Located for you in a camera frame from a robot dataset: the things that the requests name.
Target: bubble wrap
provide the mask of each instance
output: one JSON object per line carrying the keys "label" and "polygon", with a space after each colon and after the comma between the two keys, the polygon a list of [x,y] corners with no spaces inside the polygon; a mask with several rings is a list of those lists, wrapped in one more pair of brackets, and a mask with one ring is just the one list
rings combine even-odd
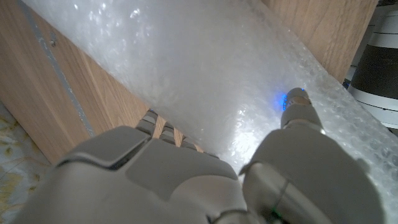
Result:
{"label": "bubble wrap", "polygon": [[236,171],[302,87],[326,134],[370,166],[398,223],[398,139],[258,0],[24,0],[204,150]]}

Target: wooden panel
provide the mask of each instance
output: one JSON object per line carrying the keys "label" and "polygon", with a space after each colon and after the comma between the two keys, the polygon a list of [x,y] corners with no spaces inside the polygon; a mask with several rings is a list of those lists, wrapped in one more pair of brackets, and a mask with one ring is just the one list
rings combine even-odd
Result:
{"label": "wooden panel", "polygon": [[[55,37],[55,45],[51,47],[51,51],[78,98],[94,132],[100,134],[121,125],[135,127],[149,107],[105,72],[57,29],[54,29],[34,11],[32,14],[48,46],[51,46],[50,43]],[[160,136],[164,124],[165,120],[159,117],[154,133],[155,138]],[[182,134],[175,130],[177,146],[180,145],[181,138]]]}
{"label": "wooden panel", "polygon": [[55,162],[89,138],[16,1],[0,1],[0,97]]}
{"label": "wooden panel", "polygon": [[377,0],[263,0],[322,66],[342,82]]}

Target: wood grain surface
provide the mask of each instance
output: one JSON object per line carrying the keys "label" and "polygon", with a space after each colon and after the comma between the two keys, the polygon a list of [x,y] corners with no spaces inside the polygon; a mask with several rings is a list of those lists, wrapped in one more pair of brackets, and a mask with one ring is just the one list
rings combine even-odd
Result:
{"label": "wood grain surface", "polygon": [[377,0],[262,0],[343,82]]}
{"label": "wood grain surface", "polygon": [[1,101],[54,162],[90,136],[16,1],[0,9]]}

